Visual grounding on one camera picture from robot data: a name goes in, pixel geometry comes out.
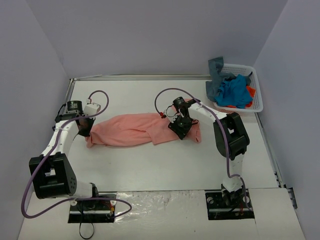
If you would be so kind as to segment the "pink t shirt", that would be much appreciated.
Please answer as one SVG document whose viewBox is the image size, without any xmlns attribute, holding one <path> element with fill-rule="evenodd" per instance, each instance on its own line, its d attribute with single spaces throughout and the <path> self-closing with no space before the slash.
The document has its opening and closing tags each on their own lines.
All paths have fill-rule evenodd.
<svg viewBox="0 0 320 240">
<path fill-rule="evenodd" d="M 85 138 L 86 147 L 135 147 L 179 140 L 178 135 L 168 128 L 169 123 L 157 113 L 117 115 L 92 127 L 90 135 Z"/>
</svg>

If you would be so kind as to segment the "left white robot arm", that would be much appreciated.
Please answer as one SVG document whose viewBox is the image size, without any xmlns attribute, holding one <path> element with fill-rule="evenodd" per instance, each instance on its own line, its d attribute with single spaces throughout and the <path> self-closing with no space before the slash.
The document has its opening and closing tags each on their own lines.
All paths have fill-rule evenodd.
<svg viewBox="0 0 320 240">
<path fill-rule="evenodd" d="M 77 179 L 68 160 L 72 143 L 76 136 L 88 137 L 95 121 L 94 117 L 74 120 L 82 116 L 91 116 L 101 110 L 97 103 L 88 103 L 82 107 L 78 100 L 67 102 L 67 111 L 58 116 L 53 136 L 40 156 L 29 161 L 31 174 L 43 159 L 43 165 L 35 173 L 32 180 L 35 194 L 39 199 L 47 198 L 83 198 L 82 203 L 89 209 L 97 208 L 101 197 L 94 183 L 82 182 Z"/>
</svg>

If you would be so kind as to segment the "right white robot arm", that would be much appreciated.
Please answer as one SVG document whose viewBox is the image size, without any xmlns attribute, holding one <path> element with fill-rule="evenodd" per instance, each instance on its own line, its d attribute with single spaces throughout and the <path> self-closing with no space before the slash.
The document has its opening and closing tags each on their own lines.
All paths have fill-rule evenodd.
<svg viewBox="0 0 320 240">
<path fill-rule="evenodd" d="M 163 112 L 168 118 L 168 128 L 179 139 L 184 139 L 192 126 L 202 123 L 214 131 L 215 146 L 226 158 L 226 174 L 221 184 L 222 202 L 229 207 L 240 200 L 238 191 L 243 190 L 243 158 L 250 144 L 250 139 L 240 115 L 236 112 L 224 113 L 206 106 L 196 100 L 185 101 L 176 98 L 172 105 Z"/>
</svg>

